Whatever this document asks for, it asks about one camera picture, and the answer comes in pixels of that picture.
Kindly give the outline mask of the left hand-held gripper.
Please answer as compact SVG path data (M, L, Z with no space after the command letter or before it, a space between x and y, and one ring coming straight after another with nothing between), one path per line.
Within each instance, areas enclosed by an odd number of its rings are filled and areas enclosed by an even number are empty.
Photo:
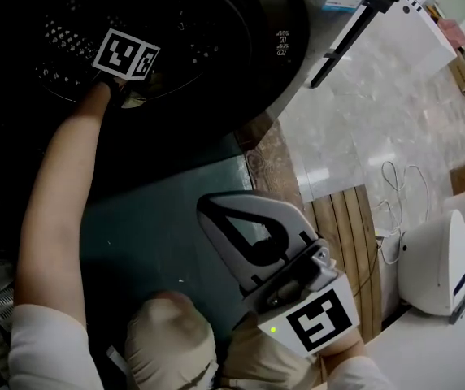
M160 54L158 45L115 28L100 32L93 44L93 83L116 77L126 81L129 91L145 95L150 90L154 65Z

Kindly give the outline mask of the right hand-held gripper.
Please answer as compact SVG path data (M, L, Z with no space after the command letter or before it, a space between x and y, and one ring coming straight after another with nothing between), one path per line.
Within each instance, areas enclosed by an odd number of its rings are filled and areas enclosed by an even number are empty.
M269 337L308 356L359 325L349 281L296 206L259 191L232 191L202 196L197 215ZM269 237L251 244L232 219L263 225Z

